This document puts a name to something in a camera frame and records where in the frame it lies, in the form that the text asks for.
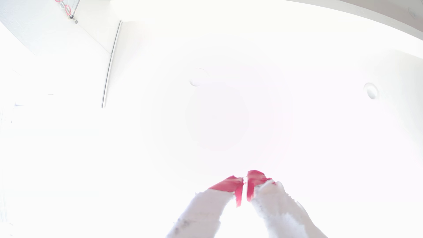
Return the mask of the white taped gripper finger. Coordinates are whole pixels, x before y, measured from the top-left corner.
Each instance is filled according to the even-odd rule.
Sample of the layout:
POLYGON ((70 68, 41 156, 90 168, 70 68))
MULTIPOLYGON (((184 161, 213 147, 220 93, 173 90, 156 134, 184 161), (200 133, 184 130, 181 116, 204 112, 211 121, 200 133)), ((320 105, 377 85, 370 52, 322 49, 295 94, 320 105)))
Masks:
POLYGON ((270 238, 326 238, 283 184, 258 170, 247 173, 247 201, 263 220, 270 238))
POLYGON ((237 208, 241 205, 243 187, 243 177, 230 176, 195 194, 167 238, 214 238, 228 203, 235 200, 237 208))

